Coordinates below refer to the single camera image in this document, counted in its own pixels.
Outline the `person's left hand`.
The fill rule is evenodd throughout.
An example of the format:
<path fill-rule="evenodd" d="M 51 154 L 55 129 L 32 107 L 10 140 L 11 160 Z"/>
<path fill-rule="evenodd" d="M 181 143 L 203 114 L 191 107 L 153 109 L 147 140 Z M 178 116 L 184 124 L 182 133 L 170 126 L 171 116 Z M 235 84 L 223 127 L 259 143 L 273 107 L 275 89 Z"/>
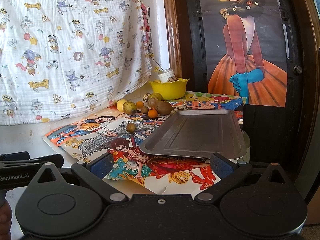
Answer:
<path fill-rule="evenodd" d="M 0 240 L 11 240 L 12 211 L 9 203 L 5 200 L 0 208 Z"/>

